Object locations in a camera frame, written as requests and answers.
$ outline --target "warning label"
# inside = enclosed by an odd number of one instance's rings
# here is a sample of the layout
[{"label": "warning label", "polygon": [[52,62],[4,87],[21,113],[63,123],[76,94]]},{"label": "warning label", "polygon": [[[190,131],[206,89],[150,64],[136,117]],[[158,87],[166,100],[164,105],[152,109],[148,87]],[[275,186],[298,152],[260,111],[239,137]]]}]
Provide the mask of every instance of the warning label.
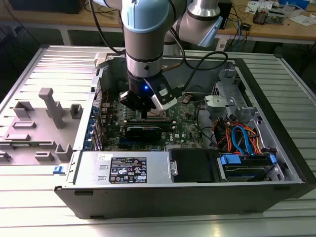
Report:
[{"label": "warning label", "polygon": [[146,157],[113,157],[110,171],[111,184],[147,183]]}]

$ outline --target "wire bundle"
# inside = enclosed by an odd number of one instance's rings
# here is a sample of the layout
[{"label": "wire bundle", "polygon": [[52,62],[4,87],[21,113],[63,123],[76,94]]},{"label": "wire bundle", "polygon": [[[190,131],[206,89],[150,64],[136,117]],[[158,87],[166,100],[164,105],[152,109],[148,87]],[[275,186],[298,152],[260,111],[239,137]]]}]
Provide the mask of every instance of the wire bundle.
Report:
[{"label": "wire bundle", "polygon": [[[221,125],[220,123],[221,122],[217,120],[212,128],[212,131],[214,131],[218,125]],[[225,136],[216,144],[218,149],[221,149],[225,152],[233,152],[234,154],[238,155],[245,155],[243,149],[240,148],[240,144],[244,140],[247,152],[249,154],[262,154],[259,145],[259,134],[254,132],[250,127],[235,121],[226,121],[222,125],[225,126]],[[236,142],[235,132],[243,134],[238,143]]]}]

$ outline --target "metal bracket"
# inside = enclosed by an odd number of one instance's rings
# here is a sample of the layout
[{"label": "metal bracket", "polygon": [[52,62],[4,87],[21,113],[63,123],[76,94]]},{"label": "metal bracket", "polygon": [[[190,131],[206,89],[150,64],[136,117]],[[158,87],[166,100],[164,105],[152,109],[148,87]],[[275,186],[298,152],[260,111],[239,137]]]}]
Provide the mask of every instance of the metal bracket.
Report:
[{"label": "metal bracket", "polygon": [[170,161],[170,173],[172,176],[178,175],[178,169],[177,169],[177,162],[176,161]]},{"label": "metal bracket", "polygon": [[94,67],[102,68],[108,64],[109,60],[114,59],[114,57],[109,56],[107,53],[97,53],[94,57]]}]

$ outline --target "aluminum extrusion table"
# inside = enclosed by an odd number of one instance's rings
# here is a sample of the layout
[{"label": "aluminum extrusion table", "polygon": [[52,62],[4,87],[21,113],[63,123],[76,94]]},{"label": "aluminum extrusion table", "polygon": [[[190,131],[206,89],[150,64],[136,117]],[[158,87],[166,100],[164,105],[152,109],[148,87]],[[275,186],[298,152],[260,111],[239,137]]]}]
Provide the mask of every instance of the aluminum extrusion table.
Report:
[{"label": "aluminum extrusion table", "polygon": [[[83,107],[92,78],[94,56],[103,47],[41,48],[0,104],[0,137],[15,116],[19,100],[41,106],[37,94],[50,86],[63,108]],[[206,51],[188,51],[203,56]],[[271,54],[229,53],[242,58],[259,83],[296,146],[316,175],[316,97],[284,59]],[[53,192],[65,177],[54,165],[0,166],[1,236],[315,236],[316,191],[280,202],[263,214],[141,219],[81,220]]]}]

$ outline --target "black cable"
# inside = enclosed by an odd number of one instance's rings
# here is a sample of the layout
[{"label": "black cable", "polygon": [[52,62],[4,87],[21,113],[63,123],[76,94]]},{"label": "black cable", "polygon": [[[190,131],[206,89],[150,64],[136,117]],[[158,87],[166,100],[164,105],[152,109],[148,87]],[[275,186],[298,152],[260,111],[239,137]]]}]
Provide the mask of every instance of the black cable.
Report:
[{"label": "black cable", "polygon": [[103,42],[105,43],[105,45],[106,45],[107,47],[109,47],[113,52],[115,52],[115,53],[117,53],[117,54],[119,54],[119,55],[124,54],[123,51],[118,51],[118,50],[116,50],[115,48],[113,48],[113,47],[107,42],[107,40],[105,39],[105,37],[104,37],[104,35],[103,35],[103,32],[102,32],[102,30],[101,30],[101,27],[100,27],[98,18],[97,18],[96,14],[95,14],[92,0],[89,0],[89,4],[90,4],[91,13],[92,13],[92,16],[93,16],[95,25],[96,25],[96,27],[98,28],[100,37],[101,37],[101,39],[103,40]]},{"label": "black cable", "polygon": [[186,61],[186,53],[185,53],[185,51],[183,49],[183,46],[182,46],[182,44],[180,42],[180,38],[179,38],[177,32],[174,30],[173,27],[170,28],[170,32],[173,35],[174,40],[177,42],[177,44],[180,47],[180,50],[181,50],[181,53],[182,53],[182,61],[180,62],[180,64],[182,65]]},{"label": "black cable", "polygon": [[119,16],[119,20],[120,20],[123,36],[124,36],[124,24],[123,24],[122,15],[121,15],[120,11],[118,11],[118,16]]},{"label": "black cable", "polygon": [[3,55],[6,59],[7,59],[7,62],[10,64],[10,66],[15,70],[15,72],[17,73],[17,75],[20,75],[19,71],[17,70],[16,66],[14,65],[13,61],[11,60],[10,58],[10,55],[8,53],[8,51],[6,50],[5,47],[3,47],[5,53],[6,53],[6,56]]},{"label": "black cable", "polygon": [[180,43],[179,35],[178,35],[177,32],[173,29],[173,27],[170,28],[170,32],[172,33],[174,39],[175,39],[176,42],[178,43],[178,45],[179,45],[179,47],[180,47],[180,50],[181,50],[181,52],[182,52],[182,61],[180,62],[180,64],[185,63],[189,68],[191,68],[191,69],[193,69],[193,70],[195,70],[195,71],[209,71],[209,70],[213,70],[213,69],[219,68],[220,66],[222,66],[223,64],[225,64],[225,63],[227,62],[227,60],[228,60],[228,55],[227,55],[226,53],[221,52],[221,51],[214,51],[214,52],[212,52],[210,55],[213,55],[213,54],[223,54],[223,55],[225,56],[225,60],[224,60],[221,64],[219,64],[218,66],[212,67],[212,68],[198,68],[198,67],[196,67],[196,66],[195,66],[195,67],[191,66],[191,65],[188,63],[188,61],[187,61],[187,57],[186,57],[185,51],[184,51],[184,49],[183,49],[183,47],[182,47],[182,45],[181,45],[181,43]]},{"label": "black cable", "polygon": [[22,50],[24,50],[25,52],[27,52],[27,53],[29,53],[30,55],[32,55],[32,57],[34,56],[34,54],[33,54],[32,52],[28,51],[27,49],[25,49],[25,48],[23,48],[23,47],[20,47],[20,46],[14,45],[14,43],[13,43],[13,41],[12,41],[12,37],[11,37],[10,35],[8,35],[1,27],[0,27],[0,31],[2,31],[2,33],[3,33],[6,37],[9,38],[10,43],[11,43],[11,45],[12,45],[13,48],[16,48],[16,49],[18,49],[18,50],[22,49]]},{"label": "black cable", "polygon": [[201,128],[201,131],[203,131],[204,129],[206,129],[206,128],[210,128],[210,129],[212,129],[213,127],[210,127],[210,126],[208,126],[208,127],[204,127],[204,128]]},{"label": "black cable", "polygon": [[186,90],[185,92],[187,93],[187,92],[188,92],[188,89],[189,89],[189,88],[192,88],[192,87],[197,87],[197,88],[199,88],[201,91],[203,91],[204,94],[208,94],[208,93],[204,90],[204,88],[203,88],[202,86],[200,86],[200,85],[191,85],[191,86],[189,86],[189,87],[187,88],[187,90]]},{"label": "black cable", "polygon": [[12,12],[10,11],[9,7],[7,6],[5,0],[2,0],[3,1],[3,4],[4,4],[4,7],[6,8],[6,10],[8,11],[8,13],[12,16],[12,18],[20,24],[20,26],[22,26],[26,32],[39,44],[41,45],[41,43],[28,31],[28,29],[26,29],[26,27],[12,14]]},{"label": "black cable", "polygon": [[308,55],[305,57],[305,61],[303,62],[302,66],[299,69],[299,74],[303,74],[303,72],[309,67],[309,65],[311,64],[311,62],[313,61],[313,56],[316,54],[316,52],[313,52],[313,49],[316,46],[316,40],[315,43],[313,44],[310,52],[308,53]]},{"label": "black cable", "polygon": [[3,90],[3,89],[1,89],[1,88],[0,88],[0,90],[1,90],[2,92],[4,92],[5,94],[8,93],[8,91],[5,91],[5,90]]},{"label": "black cable", "polygon": [[209,137],[207,136],[201,129],[201,127],[199,126],[199,123],[198,123],[198,115],[199,115],[199,111],[201,110],[201,106],[203,104],[204,101],[202,101],[198,107],[198,110],[197,110],[197,129],[200,131],[200,133],[205,137],[207,138],[214,146],[216,146],[217,144]]},{"label": "black cable", "polygon": [[[87,8],[88,4],[89,4],[89,2],[87,2],[87,3],[84,5],[83,8],[84,8],[86,11],[91,12],[91,10],[89,10],[89,9]],[[110,13],[110,12],[116,11],[116,9],[114,9],[114,10],[108,10],[108,11],[102,11],[102,10],[101,10],[102,7],[100,7],[100,8],[99,8],[99,11],[96,11],[95,13],[101,14],[101,13]]]},{"label": "black cable", "polygon": [[228,60],[228,55],[227,55],[227,53],[225,53],[225,52],[214,51],[214,52],[208,53],[207,55],[205,55],[204,57],[202,57],[202,58],[200,59],[200,61],[198,62],[198,64],[195,66],[195,68],[193,69],[193,71],[192,71],[192,73],[191,73],[189,79],[187,80],[187,82],[186,82],[185,85],[183,86],[182,91],[185,91],[185,89],[188,87],[188,85],[190,84],[190,82],[191,82],[191,80],[192,80],[194,74],[195,74],[196,71],[198,70],[199,66],[203,63],[203,61],[204,61],[205,59],[207,59],[209,56],[214,55],[214,54],[222,54],[222,55],[224,55],[224,56],[225,56],[225,60],[224,60],[223,62],[221,62],[219,65],[217,65],[217,66],[215,66],[215,67],[213,67],[213,68],[210,68],[209,70],[219,68],[219,67],[221,67],[222,65],[224,65],[224,64],[227,62],[227,60]]}]

